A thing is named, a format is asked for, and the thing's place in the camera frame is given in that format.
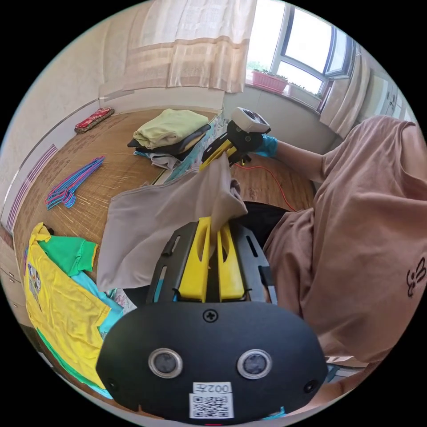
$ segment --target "window frame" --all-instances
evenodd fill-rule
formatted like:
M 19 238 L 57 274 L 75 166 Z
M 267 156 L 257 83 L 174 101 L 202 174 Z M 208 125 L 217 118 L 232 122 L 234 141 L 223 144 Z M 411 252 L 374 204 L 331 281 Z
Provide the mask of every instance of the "window frame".
M 293 65 L 294 67 L 297 67 L 302 71 L 305 71 L 311 74 L 312 76 L 318 78 L 322 82 L 320 85 L 319 92 L 317 94 L 321 97 L 324 97 L 324 95 L 326 94 L 326 91 L 328 90 L 328 87 L 330 86 L 329 83 L 332 80 L 348 79 L 351 77 L 351 74 L 354 68 L 354 59 L 356 55 L 356 43 L 353 39 L 351 39 L 351 37 L 349 37 L 346 34 L 347 45 L 346 45 L 346 56 L 344 58 L 343 67 L 340 71 L 329 73 L 327 70 L 333 58 L 333 52 L 336 44 L 337 28 L 328 22 L 328 24 L 332 28 L 332 37 L 330 40 L 329 52 L 325 62 L 325 67 L 322 73 L 301 61 L 298 61 L 290 56 L 287 56 L 285 52 L 286 52 L 287 45 L 289 43 L 290 34 L 292 31 L 295 9 L 298 9 L 305 13 L 309 13 L 310 15 L 313 15 L 304 9 L 297 8 L 292 4 L 286 3 L 285 10 L 283 13 L 282 26 L 280 28 L 278 41 L 276 43 L 276 49 L 274 52 L 273 60 L 271 61 L 271 66 L 269 71 L 271 73 L 277 74 L 281 62 L 286 62 L 289 65 Z

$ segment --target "bamboo mat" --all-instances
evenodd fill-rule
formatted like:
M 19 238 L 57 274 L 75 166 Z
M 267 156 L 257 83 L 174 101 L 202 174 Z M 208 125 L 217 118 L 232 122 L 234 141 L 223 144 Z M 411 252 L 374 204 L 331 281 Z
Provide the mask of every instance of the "bamboo mat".
M 88 132 L 73 137 L 51 159 L 28 191 L 13 229 L 21 274 L 24 272 L 24 250 L 36 224 L 44 222 L 58 236 L 78 236 L 100 244 L 111 197 L 151 184 L 159 176 L 162 169 L 151 166 L 147 158 L 134 156 L 133 149 L 127 144 L 136 129 L 162 111 L 151 109 L 111 116 Z M 216 115 L 195 112 L 209 120 Z M 67 209 L 59 204 L 48 211 L 44 200 L 52 187 L 102 155 L 105 156 L 102 166 L 77 189 L 74 206 Z M 96 270 L 97 258 L 93 272 L 89 274 L 94 280 Z

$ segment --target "hand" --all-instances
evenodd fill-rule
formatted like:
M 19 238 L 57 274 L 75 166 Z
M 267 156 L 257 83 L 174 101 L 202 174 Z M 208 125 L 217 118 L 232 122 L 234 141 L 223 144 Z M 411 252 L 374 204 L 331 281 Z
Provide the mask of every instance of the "hand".
M 259 154 L 264 157 L 274 157 L 277 151 L 277 139 L 263 134 L 262 145 L 256 151 L 255 154 Z

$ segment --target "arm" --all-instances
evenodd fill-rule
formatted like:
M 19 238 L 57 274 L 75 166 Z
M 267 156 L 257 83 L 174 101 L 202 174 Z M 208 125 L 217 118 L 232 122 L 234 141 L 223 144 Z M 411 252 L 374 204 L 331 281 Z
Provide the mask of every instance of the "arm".
M 315 182 L 323 182 L 322 156 L 278 141 L 275 157 L 288 168 Z
M 316 182 L 324 181 L 323 157 L 320 154 L 294 147 L 268 135 L 263 135 L 263 144 L 256 153 L 265 157 L 275 157 L 307 179 Z

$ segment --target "cabinet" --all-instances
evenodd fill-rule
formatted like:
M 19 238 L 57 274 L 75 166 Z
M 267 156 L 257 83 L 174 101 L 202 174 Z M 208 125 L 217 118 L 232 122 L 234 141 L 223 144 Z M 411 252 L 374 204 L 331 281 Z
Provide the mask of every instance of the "cabinet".
M 0 281 L 9 305 L 21 325 L 32 327 L 25 308 L 24 288 L 19 276 L 15 251 L 0 238 Z
M 415 121 L 408 102 L 392 78 L 386 73 L 372 70 L 356 124 L 377 115 Z

